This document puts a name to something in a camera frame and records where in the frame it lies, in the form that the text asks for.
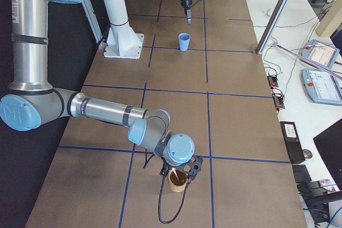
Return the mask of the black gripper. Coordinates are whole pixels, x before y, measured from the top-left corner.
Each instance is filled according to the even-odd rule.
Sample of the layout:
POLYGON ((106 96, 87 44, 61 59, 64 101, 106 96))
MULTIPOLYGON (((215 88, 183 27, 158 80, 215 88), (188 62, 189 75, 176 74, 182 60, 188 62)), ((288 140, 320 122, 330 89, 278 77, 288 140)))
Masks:
POLYGON ((164 158, 162 158, 163 160, 163 165, 162 165, 162 168, 161 168, 161 171, 160 171, 160 175, 161 176, 167 176, 169 171, 174 168, 182 173, 185 173, 187 174, 187 171, 184 170, 185 168, 185 164, 181 164, 181 165, 178 165, 178 166, 173 166, 171 164, 169 164, 164 158))
POLYGON ((180 0, 181 6, 184 8, 185 17, 188 25, 191 24, 192 21, 192 13, 191 13, 191 5, 192 0, 180 0))

